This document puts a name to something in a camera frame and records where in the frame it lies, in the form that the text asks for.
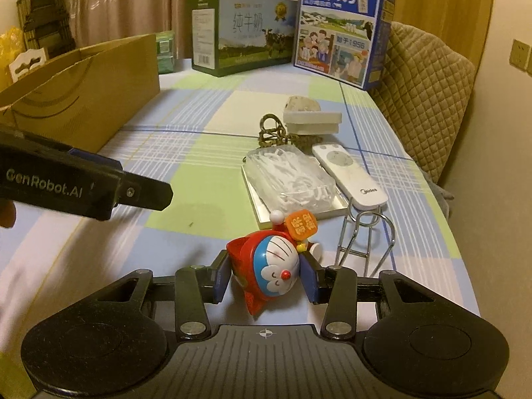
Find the person's left hand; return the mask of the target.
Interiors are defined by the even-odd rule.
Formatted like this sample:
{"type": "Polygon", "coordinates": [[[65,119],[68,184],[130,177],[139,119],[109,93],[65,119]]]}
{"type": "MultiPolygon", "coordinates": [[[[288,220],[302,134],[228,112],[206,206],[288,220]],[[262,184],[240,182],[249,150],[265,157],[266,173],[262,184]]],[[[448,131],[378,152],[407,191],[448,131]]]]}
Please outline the person's left hand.
{"type": "Polygon", "coordinates": [[[0,199],[0,227],[11,229],[16,221],[16,207],[12,200],[0,199]]]}

